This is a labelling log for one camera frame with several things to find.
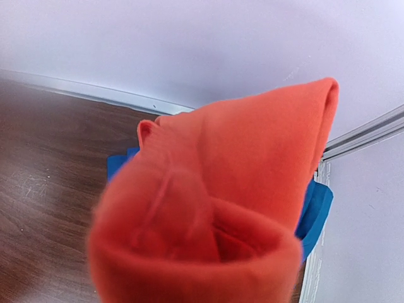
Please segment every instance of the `dark wood surface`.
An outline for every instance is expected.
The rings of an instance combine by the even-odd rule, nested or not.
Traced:
[[[300,292],[302,291],[302,284],[303,284],[303,277],[304,277],[304,270],[306,268],[306,262],[303,263],[302,268],[299,271],[299,277],[296,282],[295,289],[293,291],[292,298],[290,303],[299,303],[300,299]]]
[[[106,159],[154,117],[0,81],[0,303],[99,302],[85,238]]]

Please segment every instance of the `white wall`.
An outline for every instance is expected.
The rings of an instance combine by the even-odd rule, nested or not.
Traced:
[[[403,103],[402,0],[2,0],[0,69],[199,107],[335,77],[331,139]]]
[[[331,162],[318,303],[404,302],[404,133]]]

